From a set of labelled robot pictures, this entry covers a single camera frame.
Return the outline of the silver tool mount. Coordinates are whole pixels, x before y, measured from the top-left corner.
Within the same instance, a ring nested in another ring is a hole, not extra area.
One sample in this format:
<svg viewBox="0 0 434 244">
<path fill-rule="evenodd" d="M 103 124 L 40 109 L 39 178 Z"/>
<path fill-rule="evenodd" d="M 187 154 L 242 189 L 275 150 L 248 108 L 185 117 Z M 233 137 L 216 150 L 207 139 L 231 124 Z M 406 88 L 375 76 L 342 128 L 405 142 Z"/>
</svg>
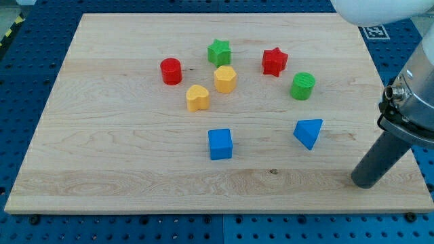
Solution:
<svg viewBox="0 0 434 244">
<path fill-rule="evenodd" d="M 420 43 L 383 91 L 378 124 L 410 144 L 433 148 L 433 59 Z"/>
</svg>

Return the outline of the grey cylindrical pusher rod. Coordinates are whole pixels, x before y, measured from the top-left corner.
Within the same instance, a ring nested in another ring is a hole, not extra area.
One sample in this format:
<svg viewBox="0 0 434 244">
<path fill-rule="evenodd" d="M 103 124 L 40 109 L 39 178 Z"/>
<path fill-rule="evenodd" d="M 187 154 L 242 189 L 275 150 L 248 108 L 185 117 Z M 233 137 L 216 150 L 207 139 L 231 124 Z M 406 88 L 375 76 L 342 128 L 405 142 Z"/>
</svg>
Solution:
<svg viewBox="0 0 434 244">
<path fill-rule="evenodd" d="M 410 149 L 411 144 L 383 131 L 351 173 L 360 188 L 373 187 Z"/>
</svg>

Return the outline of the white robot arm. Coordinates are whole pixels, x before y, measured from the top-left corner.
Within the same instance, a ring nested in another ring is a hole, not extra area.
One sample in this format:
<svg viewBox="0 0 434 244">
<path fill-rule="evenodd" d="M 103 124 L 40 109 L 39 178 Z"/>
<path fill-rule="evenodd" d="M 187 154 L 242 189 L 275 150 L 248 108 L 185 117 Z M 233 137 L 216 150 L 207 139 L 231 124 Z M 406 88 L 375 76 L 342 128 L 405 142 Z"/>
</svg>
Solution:
<svg viewBox="0 0 434 244">
<path fill-rule="evenodd" d="M 360 27 L 421 16 L 433 9 L 430 0 L 333 0 L 332 5 L 347 22 Z M 412 145 L 433 148 L 432 28 L 385 87 L 378 107 L 382 133 L 351 173 L 360 188 L 373 187 Z"/>
</svg>

